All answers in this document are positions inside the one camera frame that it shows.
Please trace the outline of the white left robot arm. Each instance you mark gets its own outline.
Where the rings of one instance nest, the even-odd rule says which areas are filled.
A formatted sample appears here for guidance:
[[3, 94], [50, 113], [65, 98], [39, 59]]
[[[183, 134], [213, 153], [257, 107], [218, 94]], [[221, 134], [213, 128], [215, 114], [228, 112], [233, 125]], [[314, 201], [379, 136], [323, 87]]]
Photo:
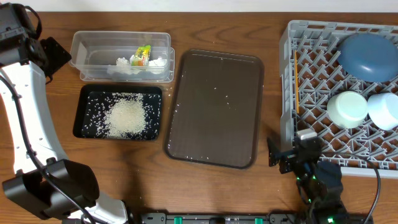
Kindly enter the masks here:
[[46, 86], [71, 55], [53, 38], [41, 38], [34, 10], [1, 6], [1, 98], [14, 145], [15, 176], [2, 184], [6, 197], [42, 220], [127, 223], [123, 201], [100, 192], [90, 167], [71, 161], [58, 140]]

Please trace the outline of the mint green bowl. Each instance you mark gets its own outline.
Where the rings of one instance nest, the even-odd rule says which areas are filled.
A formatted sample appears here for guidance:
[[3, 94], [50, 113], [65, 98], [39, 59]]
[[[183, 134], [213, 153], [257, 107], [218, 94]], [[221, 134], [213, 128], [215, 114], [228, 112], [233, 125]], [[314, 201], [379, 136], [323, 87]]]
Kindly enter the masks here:
[[357, 128], [368, 115], [368, 102], [354, 91], [344, 91], [327, 104], [330, 120], [340, 128]]

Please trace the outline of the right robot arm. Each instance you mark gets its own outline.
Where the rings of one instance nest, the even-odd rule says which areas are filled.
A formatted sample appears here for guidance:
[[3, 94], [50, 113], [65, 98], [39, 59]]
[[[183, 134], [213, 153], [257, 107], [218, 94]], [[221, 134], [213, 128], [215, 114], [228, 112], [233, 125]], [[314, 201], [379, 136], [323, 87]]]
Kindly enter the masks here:
[[349, 214], [341, 201], [341, 168], [332, 162], [320, 162], [322, 141], [312, 129], [298, 131], [294, 146], [282, 151], [267, 138], [269, 166], [279, 166], [281, 174], [293, 172], [296, 187], [306, 211], [297, 214], [294, 223], [349, 223]]

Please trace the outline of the white tissue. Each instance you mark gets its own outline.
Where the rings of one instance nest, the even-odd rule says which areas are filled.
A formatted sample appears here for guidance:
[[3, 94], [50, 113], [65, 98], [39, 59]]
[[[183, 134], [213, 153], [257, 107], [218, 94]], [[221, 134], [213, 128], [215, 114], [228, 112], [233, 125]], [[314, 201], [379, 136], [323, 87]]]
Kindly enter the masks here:
[[148, 68], [146, 69], [136, 69], [132, 68], [130, 61], [126, 58], [118, 58], [115, 66], [110, 66], [107, 69], [107, 74], [122, 73], [126, 75], [137, 75], [139, 72], [151, 72], [153, 74], [161, 74], [164, 71], [167, 60], [159, 57], [155, 60], [148, 61]]

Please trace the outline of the wooden chopstick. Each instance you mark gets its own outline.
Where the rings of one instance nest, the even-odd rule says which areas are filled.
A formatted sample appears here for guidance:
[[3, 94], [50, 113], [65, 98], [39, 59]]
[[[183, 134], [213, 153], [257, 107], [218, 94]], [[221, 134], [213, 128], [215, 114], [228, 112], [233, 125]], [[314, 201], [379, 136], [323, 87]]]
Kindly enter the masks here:
[[296, 113], [300, 113], [300, 104], [299, 104], [299, 78], [297, 71], [297, 51], [294, 50], [294, 77], [295, 77], [295, 106]]

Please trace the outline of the yellow green snack wrapper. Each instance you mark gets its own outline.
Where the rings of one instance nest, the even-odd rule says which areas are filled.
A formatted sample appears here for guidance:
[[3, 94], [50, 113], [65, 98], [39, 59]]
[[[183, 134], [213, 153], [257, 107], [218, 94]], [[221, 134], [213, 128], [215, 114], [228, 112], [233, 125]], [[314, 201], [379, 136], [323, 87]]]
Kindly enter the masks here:
[[151, 52], [151, 46], [145, 45], [138, 47], [136, 53], [131, 56], [130, 63], [132, 66], [145, 67], [149, 63], [149, 57]]

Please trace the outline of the light blue bowl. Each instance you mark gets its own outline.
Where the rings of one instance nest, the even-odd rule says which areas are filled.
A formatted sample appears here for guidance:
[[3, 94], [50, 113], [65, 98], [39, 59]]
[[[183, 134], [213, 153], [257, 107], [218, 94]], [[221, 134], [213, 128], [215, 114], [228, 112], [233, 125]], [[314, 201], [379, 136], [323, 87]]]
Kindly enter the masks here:
[[368, 113], [380, 129], [390, 131], [397, 126], [397, 95], [381, 93], [368, 99]]

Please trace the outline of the pile of rice grains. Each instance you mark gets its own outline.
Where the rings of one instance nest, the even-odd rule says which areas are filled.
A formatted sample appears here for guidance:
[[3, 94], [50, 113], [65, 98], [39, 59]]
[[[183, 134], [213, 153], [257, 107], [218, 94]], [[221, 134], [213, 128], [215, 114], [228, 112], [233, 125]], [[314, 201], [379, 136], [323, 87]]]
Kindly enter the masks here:
[[155, 140], [161, 95], [94, 91], [88, 95], [80, 128], [83, 138]]

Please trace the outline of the dark blue plate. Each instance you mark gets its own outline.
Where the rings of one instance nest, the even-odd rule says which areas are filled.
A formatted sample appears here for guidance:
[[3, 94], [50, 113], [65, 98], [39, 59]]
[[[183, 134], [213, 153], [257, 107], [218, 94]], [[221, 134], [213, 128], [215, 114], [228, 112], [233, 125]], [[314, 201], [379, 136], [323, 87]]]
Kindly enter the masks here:
[[387, 82], [397, 76], [397, 47], [376, 34], [354, 34], [338, 47], [344, 71], [366, 82]]

